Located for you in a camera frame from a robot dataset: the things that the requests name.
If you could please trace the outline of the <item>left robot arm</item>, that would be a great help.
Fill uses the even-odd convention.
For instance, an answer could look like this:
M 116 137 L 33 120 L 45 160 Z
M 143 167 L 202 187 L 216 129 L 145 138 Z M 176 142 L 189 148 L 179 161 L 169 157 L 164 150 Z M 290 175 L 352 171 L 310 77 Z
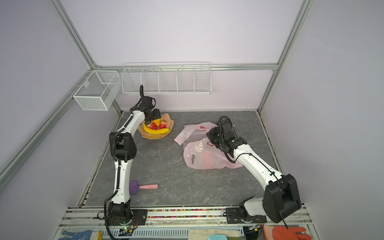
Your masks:
M 127 224 L 132 221 L 130 175 L 133 160 L 137 155 L 134 135 L 143 123 L 147 124 L 161 117 L 160 110 L 156 108 L 156 100 L 144 94 L 143 85 L 140 85 L 139 93 L 140 99 L 130 108 L 126 122 L 109 135 L 111 156 L 115 164 L 115 180 L 112 195 L 103 202 L 103 220 L 106 226 L 115 218 Z

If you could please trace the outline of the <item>yellow lemon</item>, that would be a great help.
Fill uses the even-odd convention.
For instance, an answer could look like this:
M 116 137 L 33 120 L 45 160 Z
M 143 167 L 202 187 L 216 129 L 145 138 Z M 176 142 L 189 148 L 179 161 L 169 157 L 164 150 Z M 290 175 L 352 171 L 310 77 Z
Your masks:
M 159 126 L 160 123 L 161 123 L 162 119 L 156 119 L 156 120 L 153 120 L 152 122 L 156 125 L 156 126 Z

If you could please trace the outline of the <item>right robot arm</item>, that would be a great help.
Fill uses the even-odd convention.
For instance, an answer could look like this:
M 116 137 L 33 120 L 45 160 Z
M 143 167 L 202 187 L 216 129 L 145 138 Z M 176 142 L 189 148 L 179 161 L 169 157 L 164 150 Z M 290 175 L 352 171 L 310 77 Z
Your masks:
M 240 218 L 250 223 L 258 216 L 267 216 L 272 222 L 283 222 L 302 207 L 296 179 L 271 167 L 251 146 L 237 136 L 232 121 L 221 116 L 207 137 L 232 163 L 241 163 L 260 183 L 262 198 L 251 197 L 239 204 Z

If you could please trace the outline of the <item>pink fruit print plastic bag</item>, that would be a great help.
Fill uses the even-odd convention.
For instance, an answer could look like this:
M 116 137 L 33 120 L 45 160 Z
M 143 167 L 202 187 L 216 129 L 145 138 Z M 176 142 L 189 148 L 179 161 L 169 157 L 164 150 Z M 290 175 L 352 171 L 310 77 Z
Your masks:
M 229 162 L 225 154 L 208 139 L 207 133 L 215 126 L 211 122 L 186 125 L 175 138 L 175 142 L 184 148 L 186 165 L 196 170 L 241 168 L 243 165 L 240 162 Z

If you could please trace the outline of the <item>small yellow banana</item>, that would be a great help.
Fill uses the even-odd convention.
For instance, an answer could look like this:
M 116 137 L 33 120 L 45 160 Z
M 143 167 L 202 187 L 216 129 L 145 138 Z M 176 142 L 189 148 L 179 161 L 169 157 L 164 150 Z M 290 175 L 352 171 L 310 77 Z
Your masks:
M 152 134 L 152 135 L 159 135 L 159 134 L 165 134 L 170 131 L 170 129 L 165 128 L 165 129 L 158 129 L 158 130 L 152 130 L 147 127 L 147 125 L 143 124 L 143 129 L 145 132 Z

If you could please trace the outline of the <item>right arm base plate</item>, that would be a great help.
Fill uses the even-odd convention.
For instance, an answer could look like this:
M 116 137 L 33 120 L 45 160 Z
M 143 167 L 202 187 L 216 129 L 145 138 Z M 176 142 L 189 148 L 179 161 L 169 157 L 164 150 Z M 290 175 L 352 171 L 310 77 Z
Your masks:
M 226 217 L 228 224 L 265 224 L 265 216 L 251 216 L 242 207 L 226 208 L 223 216 Z

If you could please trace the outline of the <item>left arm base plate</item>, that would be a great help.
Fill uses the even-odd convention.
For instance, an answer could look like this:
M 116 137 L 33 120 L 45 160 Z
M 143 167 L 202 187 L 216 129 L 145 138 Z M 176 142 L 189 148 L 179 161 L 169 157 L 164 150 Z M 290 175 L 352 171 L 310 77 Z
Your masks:
M 123 216 L 108 214 L 107 223 L 109 226 L 143 226 L 146 224 L 147 214 L 147 209 L 128 210 Z

